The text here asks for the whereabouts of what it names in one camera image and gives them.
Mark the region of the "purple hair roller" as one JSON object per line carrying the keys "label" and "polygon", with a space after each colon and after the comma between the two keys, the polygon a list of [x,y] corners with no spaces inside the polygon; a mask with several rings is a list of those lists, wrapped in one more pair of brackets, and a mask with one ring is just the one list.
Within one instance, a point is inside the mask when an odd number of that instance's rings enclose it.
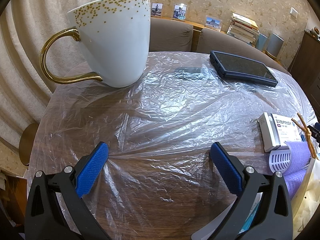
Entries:
{"label": "purple hair roller", "polygon": [[287,186],[289,197],[292,199],[298,191],[311,154],[306,141],[286,141],[284,150],[273,150],[269,154],[269,168],[272,173],[280,172]]}

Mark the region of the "white medicine box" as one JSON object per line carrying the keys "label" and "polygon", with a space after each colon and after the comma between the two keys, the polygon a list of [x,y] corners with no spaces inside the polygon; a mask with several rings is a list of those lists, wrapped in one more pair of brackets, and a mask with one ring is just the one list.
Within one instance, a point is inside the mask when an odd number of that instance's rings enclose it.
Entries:
{"label": "white medicine box", "polygon": [[302,141],[298,127],[287,116],[264,112],[258,118],[258,124],[265,152],[287,150],[289,147],[286,141]]}

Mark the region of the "dark wooden cabinet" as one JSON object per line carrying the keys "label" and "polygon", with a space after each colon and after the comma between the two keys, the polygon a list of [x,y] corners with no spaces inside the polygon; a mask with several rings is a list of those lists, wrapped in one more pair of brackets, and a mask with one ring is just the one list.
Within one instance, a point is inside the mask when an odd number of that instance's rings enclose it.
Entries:
{"label": "dark wooden cabinet", "polygon": [[289,72],[306,94],[319,120],[320,44],[308,31],[304,31]]}

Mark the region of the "grey speaker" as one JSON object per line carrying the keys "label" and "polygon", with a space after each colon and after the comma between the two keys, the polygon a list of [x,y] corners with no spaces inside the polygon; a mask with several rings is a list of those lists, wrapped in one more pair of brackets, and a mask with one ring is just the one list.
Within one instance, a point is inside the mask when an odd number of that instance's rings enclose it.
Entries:
{"label": "grey speaker", "polygon": [[268,38],[266,47],[266,54],[272,58],[276,58],[280,52],[280,49],[284,43],[284,40],[275,33],[272,33]]}

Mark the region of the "small blue grey box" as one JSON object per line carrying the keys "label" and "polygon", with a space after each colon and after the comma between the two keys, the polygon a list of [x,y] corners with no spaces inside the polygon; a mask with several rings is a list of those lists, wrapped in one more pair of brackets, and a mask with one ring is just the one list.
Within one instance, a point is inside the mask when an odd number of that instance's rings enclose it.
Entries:
{"label": "small blue grey box", "polygon": [[263,51],[266,45],[268,37],[264,34],[260,33],[255,44],[255,48],[259,51]]}

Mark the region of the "dark blue phone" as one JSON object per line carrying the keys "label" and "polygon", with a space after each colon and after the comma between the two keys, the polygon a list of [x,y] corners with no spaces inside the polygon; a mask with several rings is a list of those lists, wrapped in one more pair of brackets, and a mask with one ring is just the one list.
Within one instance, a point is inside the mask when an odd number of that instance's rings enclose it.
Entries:
{"label": "dark blue phone", "polygon": [[212,50],[210,63],[222,79],[245,81],[276,87],[278,81],[267,66],[243,56]]}

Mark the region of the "clear plastic table cover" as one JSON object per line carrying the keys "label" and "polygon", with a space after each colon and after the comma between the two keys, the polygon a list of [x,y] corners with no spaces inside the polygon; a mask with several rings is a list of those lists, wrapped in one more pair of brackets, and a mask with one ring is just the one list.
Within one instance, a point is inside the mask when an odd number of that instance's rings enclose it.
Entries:
{"label": "clear plastic table cover", "polygon": [[299,84],[284,71],[273,75],[276,87],[226,81],[207,54],[158,52],[130,87],[59,85],[36,134],[28,180],[76,164],[103,141],[109,159],[84,201],[109,236],[189,239],[235,200],[209,159],[212,143],[268,173],[259,116],[317,121]]}

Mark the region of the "stack of books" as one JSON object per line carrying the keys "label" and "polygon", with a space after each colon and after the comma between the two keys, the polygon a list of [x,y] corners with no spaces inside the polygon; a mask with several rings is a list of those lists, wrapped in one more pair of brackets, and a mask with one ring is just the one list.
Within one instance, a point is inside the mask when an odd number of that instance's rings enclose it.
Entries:
{"label": "stack of books", "polygon": [[260,32],[254,20],[233,12],[227,34],[247,44],[253,45],[260,35]]}

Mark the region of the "brown sofa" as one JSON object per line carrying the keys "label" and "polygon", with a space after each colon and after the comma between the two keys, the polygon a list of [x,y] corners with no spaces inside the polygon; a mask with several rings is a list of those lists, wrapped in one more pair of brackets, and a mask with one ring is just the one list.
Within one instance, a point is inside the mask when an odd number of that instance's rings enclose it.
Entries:
{"label": "brown sofa", "polygon": [[278,71],[288,73],[263,52],[234,37],[192,24],[151,18],[149,51],[185,51],[209,54],[212,50],[247,57]]}

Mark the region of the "beige curtain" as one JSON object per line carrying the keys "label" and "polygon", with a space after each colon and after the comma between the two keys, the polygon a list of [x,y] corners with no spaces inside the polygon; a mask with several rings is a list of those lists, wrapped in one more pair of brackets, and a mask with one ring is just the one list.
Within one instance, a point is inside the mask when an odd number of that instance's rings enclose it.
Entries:
{"label": "beige curtain", "polygon": [[13,146],[56,88],[40,70],[42,46],[69,27],[69,10],[91,1],[11,0],[1,14],[1,138]]}

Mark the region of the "photo frame right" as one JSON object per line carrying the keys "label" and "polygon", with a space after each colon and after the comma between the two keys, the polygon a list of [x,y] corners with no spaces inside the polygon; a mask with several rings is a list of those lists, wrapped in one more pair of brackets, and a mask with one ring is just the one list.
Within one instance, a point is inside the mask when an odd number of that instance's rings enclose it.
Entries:
{"label": "photo frame right", "polygon": [[205,26],[208,28],[221,30],[222,20],[213,16],[206,16]]}

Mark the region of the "photo frame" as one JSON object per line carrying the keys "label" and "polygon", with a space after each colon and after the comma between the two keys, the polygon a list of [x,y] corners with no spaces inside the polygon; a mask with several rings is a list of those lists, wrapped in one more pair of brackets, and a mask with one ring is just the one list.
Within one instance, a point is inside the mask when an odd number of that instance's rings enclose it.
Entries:
{"label": "photo frame", "polygon": [[184,21],[185,20],[186,11],[187,11],[187,5],[186,4],[184,4],[184,3],[175,4],[172,18],[180,20],[180,21]]}
{"label": "photo frame", "polygon": [[161,17],[162,15],[163,3],[152,3],[151,5],[151,16]]}
{"label": "photo frame", "polygon": [[221,30],[222,20],[213,16],[206,16],[205,26],[208,28]]}

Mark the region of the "photo frame middle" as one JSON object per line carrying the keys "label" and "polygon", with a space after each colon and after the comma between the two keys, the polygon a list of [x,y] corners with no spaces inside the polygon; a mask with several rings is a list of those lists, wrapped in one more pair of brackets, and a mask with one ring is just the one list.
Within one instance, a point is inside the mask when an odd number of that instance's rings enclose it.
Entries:
{"label": "photo frame middle", "polygon": [[186,4],[184,4],[184,3],[175,4],[172,18],[180,20],[180,21],[184,21],[185,20],[186,11],[187,11],[187,5]]}

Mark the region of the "photo frame left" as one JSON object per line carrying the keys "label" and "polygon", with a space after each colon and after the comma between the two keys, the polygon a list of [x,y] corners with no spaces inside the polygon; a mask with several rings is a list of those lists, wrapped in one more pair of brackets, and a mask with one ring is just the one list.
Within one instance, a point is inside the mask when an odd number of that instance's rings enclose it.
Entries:
{"label": "photo frame left", "polygon": [[151,16],[161,17],[162,15],[163,3],[152,3],[151,5]]}

